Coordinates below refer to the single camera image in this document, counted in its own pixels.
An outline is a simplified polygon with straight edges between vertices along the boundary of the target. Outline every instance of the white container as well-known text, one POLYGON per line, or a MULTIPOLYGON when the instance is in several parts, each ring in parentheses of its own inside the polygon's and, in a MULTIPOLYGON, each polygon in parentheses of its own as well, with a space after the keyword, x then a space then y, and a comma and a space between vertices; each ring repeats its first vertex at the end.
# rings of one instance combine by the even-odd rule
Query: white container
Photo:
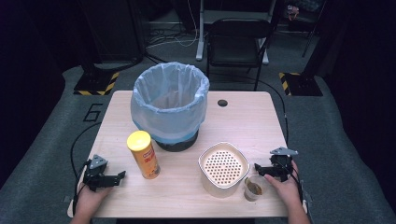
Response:
POLYGON ((235 193, 250 165, 245 156, 232 144, 220 142, 208 149, 198 160, 205 190, 216 198, 235 193))

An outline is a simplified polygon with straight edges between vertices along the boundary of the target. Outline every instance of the gray carpet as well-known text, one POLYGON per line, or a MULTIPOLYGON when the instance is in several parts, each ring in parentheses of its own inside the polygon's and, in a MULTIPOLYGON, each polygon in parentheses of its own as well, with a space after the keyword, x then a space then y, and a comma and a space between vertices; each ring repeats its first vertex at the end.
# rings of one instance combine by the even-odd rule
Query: gray carpet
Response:
MULTIPOLYGON (((361 161, 343 131, 342 121, 332 94, 322 77, 316 81, 322 97, 286 96, 280 72, 302 72, 314 48, 301 55, 304 35, 275 33, 268 49, 270 63, 262 68, 261 81, 271 85, 285 102, 289 122, 289 148, 298 150, 304 188, 312 196, 311 214, 315 223, 396 223, 373 172, 361 161)), ((179 43, 148 48, 148 53, 168 62, 193 64, 205 71, 205 55, 195 61, 197 43, 183 47, 179 43)), ((117 67, 109 63, 103 67, 117 67)), ((106 113, 111 94, 131 90, 136 78, 154 62, 142 63, 121 71, 113 91, 107 96, 80 96, 73 88, 82 75, 80 67, 64 72, 64 94, 53 109, 37 139, 0 191, 0 223, 68 223, 68 200, 73 196, 74 176, 70 148, 76 137, 94 122, 83 121, 92 104, 100 111, 97 122, 106 113)), ((252 84, 230 82, 224 76, 212 76, 211 90, 251 91, 252 84)), ((271 93, 279 122, 286 135, 286 122, 279 96, 260 83, 259 91, 271 93)), ((99 126, 85 132, 74 147, 74 161, 80 166, 89 155, 99 126)), ((96 218, 93 223, 115 223, 115 219, 96 218)), ((260 218, 256 223, 287 223, 283 217, 260 218)))

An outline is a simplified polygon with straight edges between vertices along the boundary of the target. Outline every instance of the chip can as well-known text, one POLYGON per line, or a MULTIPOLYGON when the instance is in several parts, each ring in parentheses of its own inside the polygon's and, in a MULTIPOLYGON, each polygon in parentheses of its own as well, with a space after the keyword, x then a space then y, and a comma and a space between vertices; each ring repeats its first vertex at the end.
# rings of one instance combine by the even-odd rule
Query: chip can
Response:
POLYGON ((137 165, 146 179, 153 179, 161 171, 151 144, 151 136, 145 131, 131 133, 127 139, 127 146, 134 155, 137 165))

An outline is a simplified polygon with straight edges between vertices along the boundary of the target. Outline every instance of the trash bag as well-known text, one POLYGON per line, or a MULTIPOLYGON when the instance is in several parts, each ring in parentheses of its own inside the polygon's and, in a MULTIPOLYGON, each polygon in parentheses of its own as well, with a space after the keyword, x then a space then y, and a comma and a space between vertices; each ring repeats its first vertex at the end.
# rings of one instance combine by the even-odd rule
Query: trash bag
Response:
POLYGON ((209 80, 193 65, 159 63, 134 84, 132 120, 157 143, 192 139, 205 120, 209 80))

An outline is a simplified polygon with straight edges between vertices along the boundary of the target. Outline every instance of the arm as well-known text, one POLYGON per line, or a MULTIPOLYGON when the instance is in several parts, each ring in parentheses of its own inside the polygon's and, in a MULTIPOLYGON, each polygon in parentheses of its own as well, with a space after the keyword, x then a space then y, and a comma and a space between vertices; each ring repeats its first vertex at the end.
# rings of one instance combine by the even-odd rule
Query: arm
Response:
MULTIPOLYGON (((298 169, 294 161, 291 161, 294 167, 293 175, 297 176, 298 169)), ((279 182, 270 175, 265 175, 265 179, 270 182, 276 189, 277 194, 285 203, 289 213, 289 224, 308 224, 310 223, 308 216, 300 202, 297 183, 293 178, 289 178, 284 182, 279 182)))
POLYGON ((113 188, 99 189, 97 192, 91 191, 88 186, 81 184, 79 187, 78 203, 76 213, 70 224, 90 223, 91 218, 99 208, 103 199, 113 188))

